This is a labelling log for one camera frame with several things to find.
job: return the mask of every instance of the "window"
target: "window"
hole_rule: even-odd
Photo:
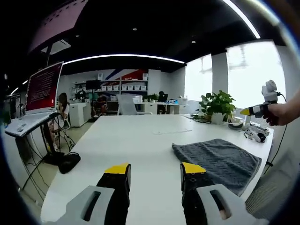
[[[264,102],[262,86],[273,80],[277,91],[285,95],[285,76],[273,42],[255,42],[227,49],[228,93],[237,108]]]
[[[201,95],[212,92],[211,54],[191,61],[186,66],[184,95],[189,100],[201,101]]]

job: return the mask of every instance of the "ceiling light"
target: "ceiling light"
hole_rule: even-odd
[[[246,15],[230,0],[223,0],[231,9],[234,10],[234,12],[240,16],[240,18],[245,22],[245,24],[249,27],[249,29],[252,31],[254,36],[257,39],[260,39],[261,36],[258,34],[257,30],[253,26],[253,24],[250,22],[250,20],[246,17]]]
[[[152,59],[158,59],[158,60],[166,60],[166,61],[171,61],[171,62],[177,62],[177,63],[182,63],[184,64],[185,62],[179,61],[179,60],[173,60],[169,58],[164,58],[164,57],[158,57],[158,56],[151,56],[151,55],[136,55],[136,54],[114,54],[114,55],[96,55],[96,56],[90,56],[82,59],[77,59],[77,60],[72,60],[69,62],[64,62],[63,64],[69,64],[72,62],[78,62],[82,60],[91,60],[91,59],[96,59],[96,58],[107,58],[107,57],[116,57],[116,56],[129,56],[129,57],[142,57],[142,58],[152,58]]]
[[[14,94],[19,88],[16,88],[13,90],[13,92],[10,93],[10,95]]]

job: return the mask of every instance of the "white table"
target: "white table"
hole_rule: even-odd
[[[81,127],[90,118],[89,102],[70,104],[70,123],[72,127]]]
[[[56,174],[44,201],[41,220],[56,221],[66,204],[88,185],[96,185],[105,169],[131,164],[128,225],[185,224],[181,205],[180,161],[172,143],[190,144],[222,138],[262,158],[258,173],[241,198],[245,201],[257,184],[271,148],[273,131],[266,143],[246,139],[227,126],[202,124],[180,115],[100,117],[72,151],[81,156],[68,174]]]
[[[174,103],[164,103],[164,102],[140,102],[135,103],[136,105],[142,105],[142,111],[151,112],[157,114],[158,105],[166,105],[170,107],[170,114],[184,114],[183,110],[188,107],[188,105],[180,105]]]

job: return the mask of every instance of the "gray towel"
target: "gray towel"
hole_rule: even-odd
[[[187,145],[172,144],[181,162],[200,165],[215,184],[241,196],[256,175],[262,159],[222,139]]]

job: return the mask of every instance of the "floor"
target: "floor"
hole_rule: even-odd
[[[85,134],[93,123],[86,123],[82,127],[73,127],[66,131],[75,143]],[[61,142],[61,151],[68,153],[68,145],[63,140]],[[46,163],[40,163],[37,169],[32,173],[33,180],[28,180],[24,189],[20,190],[20,195],[29,207],[32,215],[37,221],[40,221],[41,208],[43,199],[48,188],[55,177],[58,167]]]

